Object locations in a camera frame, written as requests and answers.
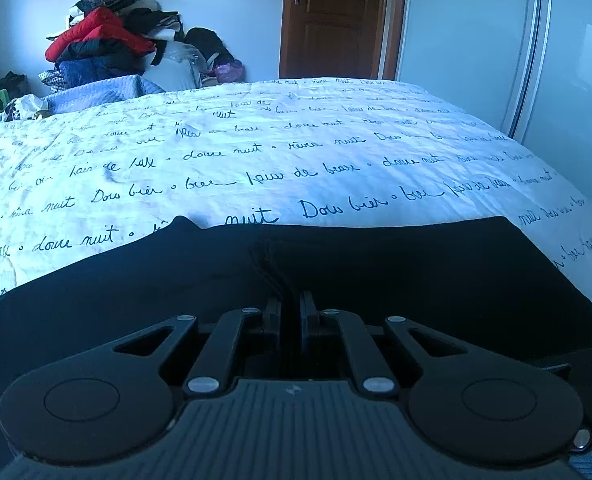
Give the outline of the black pants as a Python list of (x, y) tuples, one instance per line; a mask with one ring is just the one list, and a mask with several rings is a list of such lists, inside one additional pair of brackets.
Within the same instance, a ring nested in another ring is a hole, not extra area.
[[(0, 396), (34, 368), (180, 314), (213, 323), (270, 299), (401, 315), (520, 361), (592, 348), (592, 302), (503, 218), (405, 228), (238, 224), (179, 217), (136, 242), (0, 295)], [(10, 459), (0, 431), (0, 469)]]

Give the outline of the white bedsheet with blue script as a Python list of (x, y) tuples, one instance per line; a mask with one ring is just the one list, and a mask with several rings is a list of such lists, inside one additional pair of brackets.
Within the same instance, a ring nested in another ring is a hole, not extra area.
[(0, 295), (176, 216), (200, 226), (502, 216), (592, 302), (592, 201), (414, 84), (223, 84), (0, 124)]

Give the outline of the light blue quilted mattress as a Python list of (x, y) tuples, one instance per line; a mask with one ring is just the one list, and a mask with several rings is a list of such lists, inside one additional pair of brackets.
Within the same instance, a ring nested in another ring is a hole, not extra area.
[(141, 76), (130, 75), (83, 84), (83, 86), (52, 93), (44, 98), (27, 94), (11, 100), (5, 106), (0, 112), (0, 124), (81, 112), (99, 105), (128, 101), (162, 92), (158, 84)]

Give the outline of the white wardrobe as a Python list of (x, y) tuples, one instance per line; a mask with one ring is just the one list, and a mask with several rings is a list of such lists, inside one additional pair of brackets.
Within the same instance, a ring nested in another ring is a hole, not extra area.
[(405, 0), (397, 78), (524, 144), (592, 199), (592, 0)]

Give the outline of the pile of clothes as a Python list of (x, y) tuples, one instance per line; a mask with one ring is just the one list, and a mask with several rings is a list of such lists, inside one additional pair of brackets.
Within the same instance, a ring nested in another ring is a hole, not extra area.
[(49, 38), (38, 74), (57, 92), (123, 76), (142, 76), (165, 91), (193, 90), (245, 79), (245, 67), (204, 27), (185, 29), (177, 11), (156, 0), (80, 0), (66, 30)]

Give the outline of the brown wooden door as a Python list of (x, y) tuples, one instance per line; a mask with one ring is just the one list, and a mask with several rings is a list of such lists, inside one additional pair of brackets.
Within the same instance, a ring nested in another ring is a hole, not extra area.
[(279, 76), (392, 79), (407, 0), (284, 0)]

